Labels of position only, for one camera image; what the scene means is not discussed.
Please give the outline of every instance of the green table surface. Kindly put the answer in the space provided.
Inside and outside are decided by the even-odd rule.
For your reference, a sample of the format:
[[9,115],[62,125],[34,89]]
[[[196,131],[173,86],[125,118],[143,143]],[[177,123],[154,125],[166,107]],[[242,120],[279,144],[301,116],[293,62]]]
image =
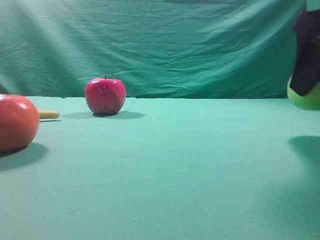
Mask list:
[[1,240],[318,240],[320,112],[287,99],[30,97],[42,121],[0,158]]

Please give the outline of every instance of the black object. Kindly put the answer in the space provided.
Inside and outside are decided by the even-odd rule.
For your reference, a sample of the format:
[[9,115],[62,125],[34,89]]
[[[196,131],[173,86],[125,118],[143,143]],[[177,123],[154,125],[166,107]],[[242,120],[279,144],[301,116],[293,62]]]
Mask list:
[[320,10],[301,12],[294,31],[297,56],[290,88],[305,96],[320,80]]

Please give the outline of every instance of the wrinkled fabric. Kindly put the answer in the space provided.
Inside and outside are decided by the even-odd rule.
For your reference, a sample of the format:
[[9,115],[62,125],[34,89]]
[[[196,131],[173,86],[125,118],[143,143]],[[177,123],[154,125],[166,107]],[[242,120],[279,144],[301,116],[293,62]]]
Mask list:
[[93,78],[136,98],[285,98],[304,0],[2,0],[0,92],[83,97]]

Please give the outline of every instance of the apple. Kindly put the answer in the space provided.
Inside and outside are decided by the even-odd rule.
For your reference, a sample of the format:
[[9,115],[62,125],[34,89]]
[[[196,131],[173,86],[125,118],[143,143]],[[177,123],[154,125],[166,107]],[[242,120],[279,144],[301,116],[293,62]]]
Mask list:
[[118,79],[92,79],[85,87],[85,100],[97,115],[116,115],[126,101],[126,87]]
[[40,124],[35,105],[26,97],[0,94],[0,153],[27,147]]

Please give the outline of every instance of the green ball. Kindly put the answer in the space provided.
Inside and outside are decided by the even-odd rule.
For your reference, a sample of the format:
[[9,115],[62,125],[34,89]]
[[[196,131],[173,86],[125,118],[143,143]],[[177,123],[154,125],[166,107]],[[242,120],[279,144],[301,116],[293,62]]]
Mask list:
[[305,96],[300,96],[290,88],[291,79],[287,85],[287,96],[293,104],[308,111],[320,111],[320,82],[318,82]]

